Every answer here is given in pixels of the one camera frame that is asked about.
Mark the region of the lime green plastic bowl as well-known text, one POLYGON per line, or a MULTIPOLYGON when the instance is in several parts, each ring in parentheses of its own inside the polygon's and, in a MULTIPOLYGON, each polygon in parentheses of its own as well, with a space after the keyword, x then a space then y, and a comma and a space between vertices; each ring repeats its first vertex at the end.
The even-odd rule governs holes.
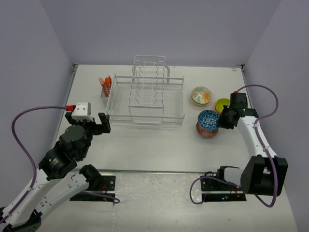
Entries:
POLYGON ((216 101, 215 104, 222 104, 223 106, 228 106, 230 104, 230 99, 220 98, 216 101))

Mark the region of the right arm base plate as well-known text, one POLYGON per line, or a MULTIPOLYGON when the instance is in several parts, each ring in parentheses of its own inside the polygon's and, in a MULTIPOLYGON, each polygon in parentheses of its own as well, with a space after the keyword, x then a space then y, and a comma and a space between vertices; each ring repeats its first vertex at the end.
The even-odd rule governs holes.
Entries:
POLYGON ((200 180, 202 202, 245 202, 246 195, 239 186, 227 185, 213 179, 200 180))

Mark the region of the yellow blue patterned bowl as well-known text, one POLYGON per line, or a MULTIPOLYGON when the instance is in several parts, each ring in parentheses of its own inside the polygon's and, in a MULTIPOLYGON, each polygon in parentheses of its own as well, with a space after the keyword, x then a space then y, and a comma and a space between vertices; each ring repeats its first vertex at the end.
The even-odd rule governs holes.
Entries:
POLYGON ((198 96, 197 98, 191 98, 191 100, 194 102, 194 104, 198 105, 198 106, 206 106, 208 105, 212 99, 211 98, 208 98, 208 99, 204 99, 200 96, 198 96))

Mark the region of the dark blue patterned bowl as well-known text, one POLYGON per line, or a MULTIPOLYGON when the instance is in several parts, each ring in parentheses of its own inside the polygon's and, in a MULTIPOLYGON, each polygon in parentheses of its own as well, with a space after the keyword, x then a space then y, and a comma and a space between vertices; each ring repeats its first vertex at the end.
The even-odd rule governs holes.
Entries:
POLYGON ((215 131, 219 128, 218 120, 220 115, 213 110, 204 110, 199 113, 197 122, 207 131, 215 131))

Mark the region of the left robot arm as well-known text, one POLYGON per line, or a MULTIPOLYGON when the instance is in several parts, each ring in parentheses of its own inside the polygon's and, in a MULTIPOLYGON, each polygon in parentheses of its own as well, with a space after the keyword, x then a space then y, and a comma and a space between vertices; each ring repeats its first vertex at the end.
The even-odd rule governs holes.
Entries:
POLYGON ((65 114, 70 127, 41 160, 35 179, 17 199, 1 209, 0 218, 6 225, 5 232, 35 232, 43 220, 71 197, 100 186, 101 175, 89 164, 74 174, 63 187, 55 192, 50 191, 86 157, 94 136, 110 133, 110 116, 104 113, 98 116, 100 124, 94 120, 76 121, 71 113, 65 114))

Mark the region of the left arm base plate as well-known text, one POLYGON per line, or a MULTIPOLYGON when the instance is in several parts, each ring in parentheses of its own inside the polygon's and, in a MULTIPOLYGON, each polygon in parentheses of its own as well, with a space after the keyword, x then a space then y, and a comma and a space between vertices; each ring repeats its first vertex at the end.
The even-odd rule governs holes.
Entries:
POLYGON ((71 202, 112 202, 115 203, 115 175, 102 175, 98 184, 90 186, 87 192, 106 195, 106 197, 78 193, 70 198, 71 202))

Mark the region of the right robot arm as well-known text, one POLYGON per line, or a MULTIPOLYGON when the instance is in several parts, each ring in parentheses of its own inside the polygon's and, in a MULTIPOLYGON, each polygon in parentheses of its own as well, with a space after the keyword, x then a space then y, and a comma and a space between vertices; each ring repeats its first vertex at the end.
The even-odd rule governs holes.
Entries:
POLYGON ((261 130, 258 113, 248 107, 245 93, 234 92, 230 95, 230 104, 224 106, 218 126, 224 129, 238 129, 250 159, 244 169, 233 166, 220 167, 219 176, 215 178, 216 186, 226 190, 235 184, 245 194, 280 196, 288 169, 287 160, 279 158, 270 147, 261 130))

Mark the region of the white floral bowl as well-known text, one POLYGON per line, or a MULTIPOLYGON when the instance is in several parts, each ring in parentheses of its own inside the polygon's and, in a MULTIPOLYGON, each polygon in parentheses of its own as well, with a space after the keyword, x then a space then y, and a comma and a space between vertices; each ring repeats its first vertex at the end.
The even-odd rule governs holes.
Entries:
POLYGON ((193 97, 193 98, 197 98, 198 96, 200 96, 200 97, 202 97, 204 99, 208 99, 208 98, 212 99, 212 92, 207 87, 198 86, 198 87, 195 87, 191 91, 191 95, 190 96, 193 97))

